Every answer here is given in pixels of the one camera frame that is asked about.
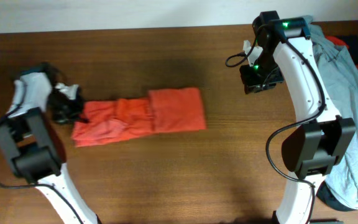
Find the wooden table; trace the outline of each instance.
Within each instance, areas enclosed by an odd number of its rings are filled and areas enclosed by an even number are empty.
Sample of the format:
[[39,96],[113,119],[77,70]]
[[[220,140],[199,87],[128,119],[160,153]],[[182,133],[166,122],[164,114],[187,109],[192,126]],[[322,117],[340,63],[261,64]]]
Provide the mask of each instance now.
[[[358,35],[358,22],[320,23],[327,35]],[[0,34],[0,115],[11,104],[9,76],[48,61],[83,88],[87,100],[138,98],[149,89],[196,86],[208,130],[157,134],[106,146],[75,148],[72,126],[54,125],[68,168],[103,223],[219,223],[270,218],[285,179],[264,146],[274,130],[294,122],[286,85],[245,95],[238,68],[226,68],[251,26],[91,30]],[[281,142],[272,143],[279,168]],[[13,178],[0,153],[0,180]],[[314,219],[358,223],[358,212],[336,212],[319,200]],[[0,223],[61,223],[37,190],[0,189]]]

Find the folded cloth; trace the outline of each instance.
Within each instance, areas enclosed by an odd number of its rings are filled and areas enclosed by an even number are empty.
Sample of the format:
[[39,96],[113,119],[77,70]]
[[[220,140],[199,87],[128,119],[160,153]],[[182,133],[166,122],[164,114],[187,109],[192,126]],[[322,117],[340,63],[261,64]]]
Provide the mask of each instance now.
[[152,90],[149,96],[156,133],[206,129],[203,103],[197,88]]
[[[312,18],[305,17],[308,23]],[[343,205],[358,210],[358,71],[349,51],[324,37],[319,26],[309,24],[314,58],[335,107],[344,118],[353,118],[356,133],[341,162],[334,166],[326,184]]]
[[85,103],[83,117],[71,138],[77,147],[140,138],[154,133],[206,129],[204,109],[197,88],[152,90],[148,98]]
[[85,103],[89,123],[76,122],[71,138],[78,146],[95,146],[153,134],[148,98]]

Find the orange towel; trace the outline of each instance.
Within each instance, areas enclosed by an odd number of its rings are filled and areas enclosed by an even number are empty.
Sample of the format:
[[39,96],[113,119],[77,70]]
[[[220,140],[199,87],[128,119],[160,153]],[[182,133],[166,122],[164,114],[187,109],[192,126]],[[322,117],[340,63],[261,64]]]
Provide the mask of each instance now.
[[140,138],[154,133],[206,129],[204,109],[197,88],[152,90],[149,98],[90,101],[76,122],[76,146],[94,146]]

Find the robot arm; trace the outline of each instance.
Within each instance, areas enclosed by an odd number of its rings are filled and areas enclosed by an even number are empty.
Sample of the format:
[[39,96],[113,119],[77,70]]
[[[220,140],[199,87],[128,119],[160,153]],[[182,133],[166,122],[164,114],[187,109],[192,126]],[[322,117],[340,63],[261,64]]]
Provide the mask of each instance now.
[[[252,25],[263,51],[257,49],[252,52],[252,47],[245,42],[244,51],[249,64],[240,68],[245,92],[268,90],[286,81],[299,125],[283,142],[282,157],[290,171],[287,177],[305,180],[295,182],[288,179],[284,198],[272,220],[280,224],[308,223],[315,198],[312,192],[316,192],[311,188],[318,189],[333,166],[340,163],[356,127],[352,118],[341,118],[325,89],[313,57],[310,32],[303,18],[280,20],[276,11],[261,12]],[[267,143],[268,157],[270,140]]]
[[[71,181],[63,145],[44,118],[47,104],[53,104],[54,118],[58,118],[54,120],[58,123],[68,121],[63,118],[75,118],[83,107],[82,99],[77,97],[78,85],[56,83],[45,66],[48,65],[24,72],[15,80],[15,95],[9,111],[18,105],[20,108],[0,125],[0,148],[15,176],[34,184],[64,223],[101,223]],[[21,144],[29,137],[34,141]]]

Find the pile of clothes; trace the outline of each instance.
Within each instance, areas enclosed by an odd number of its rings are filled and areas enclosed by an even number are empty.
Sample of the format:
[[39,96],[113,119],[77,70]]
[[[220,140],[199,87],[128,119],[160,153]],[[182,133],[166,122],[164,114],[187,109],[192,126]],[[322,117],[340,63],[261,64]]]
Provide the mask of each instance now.
[[353,118],[356,124],[344,159],[333,167],[318,197],[336,210],[358,210],[358,37],[325,37],[319,26],[310,24],[311,16],[305,19],[327,92],[342,117]]

